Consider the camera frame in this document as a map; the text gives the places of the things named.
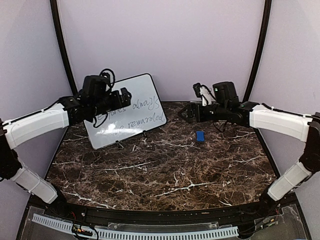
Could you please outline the blue whiteboard eraser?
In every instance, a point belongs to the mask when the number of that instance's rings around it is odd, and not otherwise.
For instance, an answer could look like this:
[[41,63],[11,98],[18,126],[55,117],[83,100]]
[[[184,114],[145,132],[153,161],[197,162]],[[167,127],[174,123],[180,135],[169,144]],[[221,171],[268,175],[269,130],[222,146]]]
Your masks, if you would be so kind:
[[197,142],[204,142],[205,141],[205,132],[204,131],[196,131],[196,141]]

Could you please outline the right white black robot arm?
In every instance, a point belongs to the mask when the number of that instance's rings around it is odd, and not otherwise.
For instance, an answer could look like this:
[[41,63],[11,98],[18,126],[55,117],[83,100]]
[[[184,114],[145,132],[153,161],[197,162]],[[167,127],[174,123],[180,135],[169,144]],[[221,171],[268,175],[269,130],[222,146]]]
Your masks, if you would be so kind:
[[266,217],[287,193],[320,171],[320,114],[301,114],[252,101],[240,102],[231,81],[212,88],[196,83],[193,90],[200,101],[190,102],[178,112],[186,122],[225,121],[246,128],[265,129],[298,139],[305,144],[303,154],[260,196],[255,213]]

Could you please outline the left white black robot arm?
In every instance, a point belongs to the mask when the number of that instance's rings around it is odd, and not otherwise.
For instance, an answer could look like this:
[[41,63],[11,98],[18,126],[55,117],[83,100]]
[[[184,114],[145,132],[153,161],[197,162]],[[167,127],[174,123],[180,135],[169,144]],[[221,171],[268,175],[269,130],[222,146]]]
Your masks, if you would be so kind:
[[132,94],[125,88],[114,90],[115,76],[108,73],[88,75],[74,96],[63,96],[52,105],[0,123],[0,177],[15,182],[44,203],[60,218],[67,218],[70,206],[63,194],[19,160],[15,149],[48,132],[77,125],[83,121],[98,128],[97,116],[108,115],[131,104]]

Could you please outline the white whiteboard black frame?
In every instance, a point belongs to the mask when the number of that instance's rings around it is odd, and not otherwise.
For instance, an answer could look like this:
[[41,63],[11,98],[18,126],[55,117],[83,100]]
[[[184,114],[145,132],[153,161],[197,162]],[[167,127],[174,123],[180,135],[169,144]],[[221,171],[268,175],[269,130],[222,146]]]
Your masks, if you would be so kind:
[[156,86],[149,73],[144,73],[115,83],[114,90],[126,88],[131,93],[131,103],[127,107],[98,115],[98,128],[93,123],[84,122],[88,139],[93,149],[98,150],[116,144],[135,135],[161,127],[167,117]]

